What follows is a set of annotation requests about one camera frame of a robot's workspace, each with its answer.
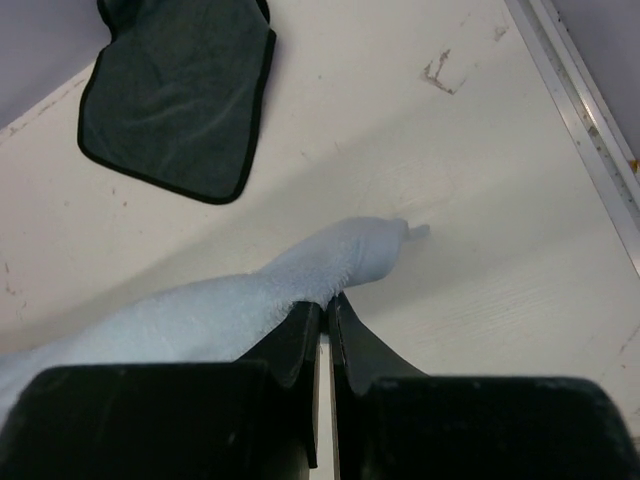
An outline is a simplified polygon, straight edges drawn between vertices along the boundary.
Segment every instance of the gray wall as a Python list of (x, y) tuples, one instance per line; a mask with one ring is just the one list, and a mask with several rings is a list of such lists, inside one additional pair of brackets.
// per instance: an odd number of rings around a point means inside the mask
[(0, 128), (86, 67), (110, 40), (96, 0), (0, 0)]
[(553, 2), (622, 134), (640, 158), (640, 1)]

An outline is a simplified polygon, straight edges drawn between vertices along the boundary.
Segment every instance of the black plastic object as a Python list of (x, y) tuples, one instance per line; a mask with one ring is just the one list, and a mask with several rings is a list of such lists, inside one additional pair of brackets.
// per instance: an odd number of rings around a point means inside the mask
[(619, 412), (594, 383), (427, 377), (344, 295), (328, 314), (336, 478), (640, 479)]
[(298, 304), (230, 364), (48, 370), (0, 435), (0, 478), (308, 478), (319, 321)]

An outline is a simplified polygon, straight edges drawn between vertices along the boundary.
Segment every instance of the white floor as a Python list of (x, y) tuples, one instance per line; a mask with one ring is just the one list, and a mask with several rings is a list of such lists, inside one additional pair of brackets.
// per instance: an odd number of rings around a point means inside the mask
[(0, 349), (256, 268), (333, 220), (400, 215), (432, 236), (348, 292), (370, 328), (432, 374), (591, 378), (640, 434), (640, 281), (502, 1), (270, 5), (262, 135), (230, 206), (84, 158), (91, 68), (0, 133)]

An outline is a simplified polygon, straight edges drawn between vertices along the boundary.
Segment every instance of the dark green towel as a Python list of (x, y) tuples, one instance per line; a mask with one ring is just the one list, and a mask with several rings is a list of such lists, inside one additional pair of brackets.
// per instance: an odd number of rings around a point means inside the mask
[(92, 160), (208, 203), (246, 184), (275, 45), (265, 0), (98, 0), (112, 42), (80, 104)]

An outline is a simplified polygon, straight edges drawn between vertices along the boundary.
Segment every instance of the light blue towel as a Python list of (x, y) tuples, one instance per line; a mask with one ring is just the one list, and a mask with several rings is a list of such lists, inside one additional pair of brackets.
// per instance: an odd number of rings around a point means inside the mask
[(298, 301), (323, 308), (343, 289), (384, 278), (402, 243), (426, 236), (401, 219), (351, 218), (312, 235), (257, 272), (157, 293), (34, 350), (0, 356), (0, 424), (33, 377), (56, 365), (233, 361)]

